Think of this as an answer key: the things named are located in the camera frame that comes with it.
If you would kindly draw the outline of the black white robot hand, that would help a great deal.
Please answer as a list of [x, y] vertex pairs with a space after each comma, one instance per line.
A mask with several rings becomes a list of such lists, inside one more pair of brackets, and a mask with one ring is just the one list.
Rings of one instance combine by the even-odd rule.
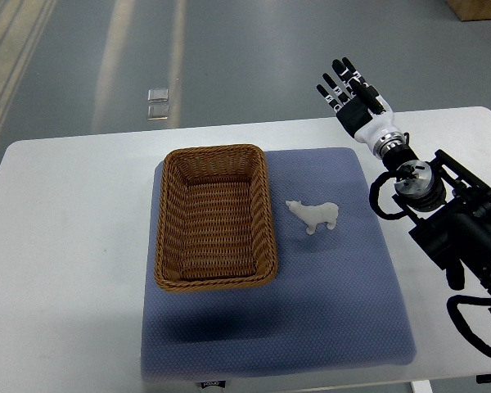
[[335, 112], [336, 118], [356, 140], [368, 146], [372, 154], [384, 155], [388, 143], [402, 144], [405, 137], [393, 125], [394, 112], [389, 104], [370, 85], [351, 61], [344, 57], [331, 63], [338, 81], [324, 73], [324, 84], [316, 86], [317, 91]]

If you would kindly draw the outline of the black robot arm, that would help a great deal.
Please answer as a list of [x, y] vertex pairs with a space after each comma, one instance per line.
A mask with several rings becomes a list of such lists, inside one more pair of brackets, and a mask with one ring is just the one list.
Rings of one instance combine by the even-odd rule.
[[370, 186], [370, 207], [382, 219], [408, 217], [415, 224], [411, 238], [457, 292], [447, 301], [455, 328], [491, 358], [491, 346], [458, 308], [483, 306], [491, 313], [491, 187], [442, 150], [433, 160], [418, 160], [407, 134], [385, 133], [372, 150], [386, 171]]

